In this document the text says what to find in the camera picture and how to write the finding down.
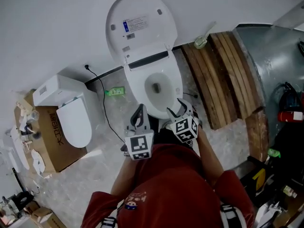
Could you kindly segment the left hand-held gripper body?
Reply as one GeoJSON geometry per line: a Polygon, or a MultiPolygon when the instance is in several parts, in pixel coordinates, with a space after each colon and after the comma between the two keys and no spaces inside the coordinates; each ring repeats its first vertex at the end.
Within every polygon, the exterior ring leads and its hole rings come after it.
{"type": "Polygon", "coordinates": [[[151,129],[126,130],[125,144],[127,153],[133,161],[148,159],[152,156],[154,131],[151,129]]]}

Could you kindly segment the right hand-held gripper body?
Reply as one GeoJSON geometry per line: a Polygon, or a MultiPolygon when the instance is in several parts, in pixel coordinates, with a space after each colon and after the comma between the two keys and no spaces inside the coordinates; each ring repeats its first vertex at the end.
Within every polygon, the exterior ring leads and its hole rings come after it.
{"type": "Polygon", "coordinates": [[[198,122],[192,115],[173,117],[166,123],[165,128],[171,130],[181,143],[198,137],[198,122]]]}

